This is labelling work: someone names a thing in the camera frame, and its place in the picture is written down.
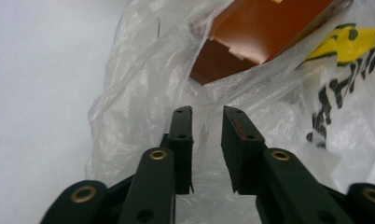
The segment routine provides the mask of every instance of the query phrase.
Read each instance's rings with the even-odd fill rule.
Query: orange box
[[[213,22],[190,74],[206,84],[266,63],[323,24],[345,0],[235,0]]]

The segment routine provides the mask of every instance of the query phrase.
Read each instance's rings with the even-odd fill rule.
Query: black printed pattern
[[[339,66],[350,66],[350,75],[343,79],[332,79],[328,83],[328,87],[333,92],[334,100],[337,108],[341,109],[345,97],[348,93],[354,92],[355,80],[361,76],[365,80],[375,68],[375,48],[371,49],[367,54],[366,59],[359,58],[352,63],[339,64]],[[330,111],[332,106],[329,102],[329,97],[326,94],[326,85],[318,93],[321,109],[319,112],[312,114],[312,128],[313,132],[319,134],[319,139],[313,140],[313,132],[307,134],[307,140],[314,143],[317,147],[326,149],[326,126],[331,124]]]

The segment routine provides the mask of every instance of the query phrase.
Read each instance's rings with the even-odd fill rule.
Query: white wall
[[[38,223],[84,179],[124,2],[0,0],[0,223]]]

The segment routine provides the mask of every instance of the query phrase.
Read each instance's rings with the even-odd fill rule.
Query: crinkled plastic
[[[260,223],[255,197],[232,192],[220,147],[223,105],[230,105],[245,111],[268,147],[296,153],[321,183],[342,192],[354,182],[375,184],[375,47],[349,63],[337,54],[304,63],[338,25],[375,28],[375,1],[355,0],[272,62],[201,86],[188,75],[212,18],[228,4],[131,2],[105,91],[89,113],[87,178],[112,186],[132,175],[169,131],[173,111],[191,105],[195,192],[176,197],[176,223]]]

